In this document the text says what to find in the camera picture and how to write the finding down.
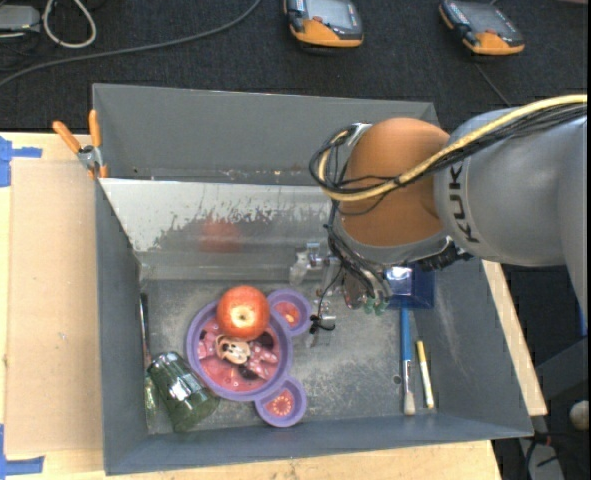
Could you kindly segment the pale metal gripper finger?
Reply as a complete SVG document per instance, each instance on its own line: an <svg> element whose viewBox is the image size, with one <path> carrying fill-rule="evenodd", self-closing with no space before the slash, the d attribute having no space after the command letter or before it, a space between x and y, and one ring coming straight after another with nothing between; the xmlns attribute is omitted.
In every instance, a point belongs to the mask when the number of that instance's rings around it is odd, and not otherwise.
<svg viewBox="0 0 591 480"><path fill-rule="evenodd" d="M289 267L289 283L301 285L304 281L322 280L330 269L330 257L322 254L318 242L309 242L295 251L295 260Z"/></svg>
<svg viewBox="0 0 591 480"><path fill-rule="evenodd" d="M336 317L325 312L310 317L309 347L328 346L336 328Z"/></svg>

